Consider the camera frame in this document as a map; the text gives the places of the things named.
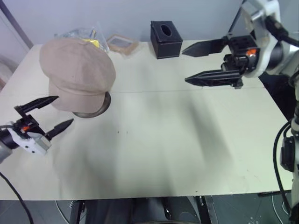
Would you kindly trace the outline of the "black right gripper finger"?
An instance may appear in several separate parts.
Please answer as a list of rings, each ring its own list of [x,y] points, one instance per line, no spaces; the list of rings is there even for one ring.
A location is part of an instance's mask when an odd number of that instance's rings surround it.
[[[185,82],[200,87],[231,86],[235,89],[243,87],[239,70],[209,70],[185,78]]]
[[[197,42],[184,49],[182,51],[182,54],[192,57],[208,56],[209,54],[221,53],[222,50],[227,46],[227,44],[227,37]]]

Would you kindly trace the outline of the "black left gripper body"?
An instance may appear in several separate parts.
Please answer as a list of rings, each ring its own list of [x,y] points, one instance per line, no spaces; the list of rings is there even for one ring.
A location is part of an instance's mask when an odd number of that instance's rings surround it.
[[[39,123],[31,116],[26,115],[25,117],[17,120],[13,123],[13,130],[22,138],[29,139],[30,136],[28,133],[38,133],[45,135],[45,132],[39,126]]]

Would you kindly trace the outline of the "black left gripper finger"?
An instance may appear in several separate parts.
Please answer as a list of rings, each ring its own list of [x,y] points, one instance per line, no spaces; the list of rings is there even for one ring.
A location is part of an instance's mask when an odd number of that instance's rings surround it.
[[[41,109],[53,101],[58,99],[59,96],[48,96],[43,98],[35,99],[27,104],[15,106],[14,109],[24,118],[26,114],[34,109]]]
[[[64,121],[56,126],[54,126],[54,128],[50,131],[48,131],[45,135],[45,137],[48,140],[52,140],[54,137],[56,137],[57,135],[59,135],[60,133],[62,133],[64,130],[66,130],[74,121],[74,119],[69,119],[67,121]]]

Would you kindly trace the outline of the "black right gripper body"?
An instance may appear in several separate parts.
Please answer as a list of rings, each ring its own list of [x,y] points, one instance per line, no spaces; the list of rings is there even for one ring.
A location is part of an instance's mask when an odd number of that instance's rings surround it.
[[[229,36],[228,47],[231,53],[224,56],[223,71],[238,70],[244,75],[256,69],[260,48],[252,35]]]

